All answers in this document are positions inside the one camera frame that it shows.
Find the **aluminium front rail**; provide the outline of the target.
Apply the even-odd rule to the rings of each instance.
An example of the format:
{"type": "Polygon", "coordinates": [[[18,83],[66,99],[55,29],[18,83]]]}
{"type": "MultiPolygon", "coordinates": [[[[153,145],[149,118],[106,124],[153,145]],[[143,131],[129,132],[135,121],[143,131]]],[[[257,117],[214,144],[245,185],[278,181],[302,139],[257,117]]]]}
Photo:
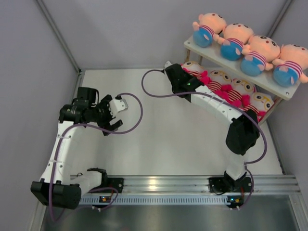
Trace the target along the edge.
{"type": "MultiPolygon", "coordinates": [[[[212,176],[108,176],[122,178],[125,194],[140,193],[188,193],[209,194],[209,179],[212,176]]],[[[248,181],[254,194],[299,194],[301,192],[295,176],[292,175],[254,175],[248,181]]]]}

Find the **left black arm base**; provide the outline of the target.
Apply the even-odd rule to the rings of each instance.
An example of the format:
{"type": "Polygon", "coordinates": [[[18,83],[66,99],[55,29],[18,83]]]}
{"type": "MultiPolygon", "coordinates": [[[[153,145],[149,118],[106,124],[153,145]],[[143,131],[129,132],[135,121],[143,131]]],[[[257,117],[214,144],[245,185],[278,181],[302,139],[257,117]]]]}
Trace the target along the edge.
{"type": "Polygon", "coordinates": [[[122,193],[124,188],[124,179],[123,178],[108,178],[108,180],[98,187],[95,187],[89,191],[89,193],[115,193],[117,190],[118,193],[122,193]]]}

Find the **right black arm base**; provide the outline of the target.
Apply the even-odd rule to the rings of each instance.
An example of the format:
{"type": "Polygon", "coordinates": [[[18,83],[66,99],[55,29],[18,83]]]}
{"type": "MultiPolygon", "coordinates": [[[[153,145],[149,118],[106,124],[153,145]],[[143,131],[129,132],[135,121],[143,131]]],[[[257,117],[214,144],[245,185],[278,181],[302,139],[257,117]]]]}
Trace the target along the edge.
{"type": "Polygon", "coordinates": [[[249,193],[252,188],[250,177],[233,180],[227,177],[212,177],[209,178],[209,187],[211,193],[249,193]]]}

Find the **orange doll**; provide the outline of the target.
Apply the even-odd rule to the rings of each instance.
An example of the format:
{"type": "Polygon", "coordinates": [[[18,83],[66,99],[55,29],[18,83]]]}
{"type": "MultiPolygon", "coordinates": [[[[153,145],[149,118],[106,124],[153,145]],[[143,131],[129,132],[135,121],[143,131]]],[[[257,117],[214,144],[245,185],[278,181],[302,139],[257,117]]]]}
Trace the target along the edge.
{"type": "Polygon", "coordinates": [[[300,81],[308,82],[308,49],[294,44],[283,45],[280,56],[272,61],[274,80],[282,87],[290,87],[300,81]]]}
{"type": "Polygon", "coordinates": [[[239,23],[226,26],[222,31],[223,36],[214,36],[214,41],[220,45],[220,54],[223,58],[236,61],[242,56],[244,45],[254,35],[253,29],[239,23]]]}

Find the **white doll glasses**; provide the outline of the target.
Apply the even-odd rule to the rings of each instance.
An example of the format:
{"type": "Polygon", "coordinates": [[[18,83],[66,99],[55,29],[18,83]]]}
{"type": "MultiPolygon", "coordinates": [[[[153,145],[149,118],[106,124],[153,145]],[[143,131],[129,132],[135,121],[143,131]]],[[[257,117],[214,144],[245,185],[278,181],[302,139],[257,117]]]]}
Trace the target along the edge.
{"type": "Polygon", "coordinates": [[[274,101],[270,95],[255,92],[250,97],[250,103],[244,107],[244,111],[253,110],[257,115],[258,122],[260,122],[273,105],[274,101]]]}

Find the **orange doll table back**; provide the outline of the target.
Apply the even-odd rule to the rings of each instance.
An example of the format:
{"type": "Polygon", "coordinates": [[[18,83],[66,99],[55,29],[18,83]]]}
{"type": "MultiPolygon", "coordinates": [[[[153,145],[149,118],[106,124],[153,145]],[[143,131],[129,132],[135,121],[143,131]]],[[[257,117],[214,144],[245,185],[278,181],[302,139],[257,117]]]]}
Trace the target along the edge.
{"type": "Polygon", "coordinates": [[[214,36],[219,36],[227,26],[225,19],[217,13],[206,13],[198,16],[198,22],[193,22],[193,40],[202,47],[212,44],[214,36]]]}

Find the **white two-tier shelf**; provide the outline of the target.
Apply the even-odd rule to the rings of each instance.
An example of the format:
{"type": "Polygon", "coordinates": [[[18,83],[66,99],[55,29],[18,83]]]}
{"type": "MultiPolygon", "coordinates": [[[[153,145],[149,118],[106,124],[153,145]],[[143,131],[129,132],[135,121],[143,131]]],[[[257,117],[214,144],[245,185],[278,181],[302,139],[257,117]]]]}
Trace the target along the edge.
{"type": "Polygon", "coordinates": [[[251,77],[246,75],[240,69],[242,60],[229,61],[223,58],[220,55],[220,46],[215,42],[213,42],[212,45],[209,47],[201,48],[197,44],[195,44],[192,37],[189,37],[183,45],[186,49],[186,61],[189,60],[191,53],[195,53],[199,56],[199,62],[201,62],[203,59],[207,59],[222,67],[222,69],[224,69],[228,73],[233,73],[239,78],[254,83],[257,86],[258,90],[263,91],[267,94],[272,94],[274,96],[274,105],[260,120],[260,124],[264,123],[267,120],[270,114],[273,113],[273,111],[282,101],[290,100],[300,85],[300,82],[298,81],[288,88],[282,87],[274,80],[272,76],[272,71],[264,71],[261,75],[257,77],[251,77]]]}

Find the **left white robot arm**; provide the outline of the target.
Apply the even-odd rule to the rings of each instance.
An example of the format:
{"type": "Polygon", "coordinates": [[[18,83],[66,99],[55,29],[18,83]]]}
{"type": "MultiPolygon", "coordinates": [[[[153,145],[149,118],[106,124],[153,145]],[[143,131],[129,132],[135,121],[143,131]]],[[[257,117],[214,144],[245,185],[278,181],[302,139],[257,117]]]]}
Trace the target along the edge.
{"type": "Polygon", "coordinates": [[[33,181],[30,187],[45,206],[76,209],[81,197],[88,191],[104,192],[109,186],[104,169],[90,168],[74,180],[70,175],[77,145],[88,123],[96,123],[103,128],[105,136],[117,131],[123,124],[121,120],[114,124],[110,122],[118,113],[127,110],[126,101],[119,95],[115,98],[106,95],[101,100],[97,99],[98,96],[97,89],[80,87],[77,97],[60,109],[51,157],[39,181],[33,181]]]}

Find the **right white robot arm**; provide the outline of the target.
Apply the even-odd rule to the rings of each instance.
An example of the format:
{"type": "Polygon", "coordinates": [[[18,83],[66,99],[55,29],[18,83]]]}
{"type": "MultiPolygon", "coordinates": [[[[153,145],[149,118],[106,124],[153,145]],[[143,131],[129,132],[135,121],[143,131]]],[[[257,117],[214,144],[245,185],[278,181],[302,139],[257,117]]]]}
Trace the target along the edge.
{"type": "Polygon", "coordinates": [[[167,61],[163,73],[175,95],[202,107],[228,128],[225,144],[231,156],[224,184],[228,190],[236,191],[246,176],[244,155],[260,137],[256,113],[252,110],[244,112],[218,97],[202,81],[185,72],[180,64],[167,61]]]}

